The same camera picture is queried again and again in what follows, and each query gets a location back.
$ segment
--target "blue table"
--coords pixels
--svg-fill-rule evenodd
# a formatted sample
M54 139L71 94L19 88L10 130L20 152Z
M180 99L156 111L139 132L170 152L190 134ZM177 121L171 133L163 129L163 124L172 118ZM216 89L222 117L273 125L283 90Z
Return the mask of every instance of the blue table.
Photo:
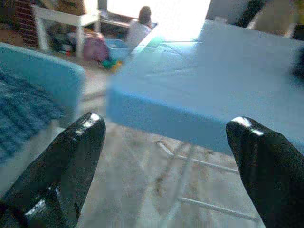
M111 80L112 121L232 155L226 124L248 116L304 153L304 83L290 74L302 41L208 20L192 37L152 33Z

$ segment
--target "gray floor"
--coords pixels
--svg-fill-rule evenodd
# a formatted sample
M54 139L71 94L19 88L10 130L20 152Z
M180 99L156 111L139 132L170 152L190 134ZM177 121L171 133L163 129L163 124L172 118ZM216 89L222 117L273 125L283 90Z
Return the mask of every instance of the gray floor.
M94 62L72 57L68 60L87 70L82 112L93 110L99 113L107 125L105 147L77 227L159 227L181 175L183 162L173 161L167 175L157 181L168 160L154 142L163 140L172 149L180 142L110 122L105 114L105 88L111 73ZM196 148L195 158L236 169L232 157L201 147ZM240 177L212 168L192 166L184 197L256 214ZM247 228L254 225L250 221L186 204L181 205L175 219L168 223L170 228Z

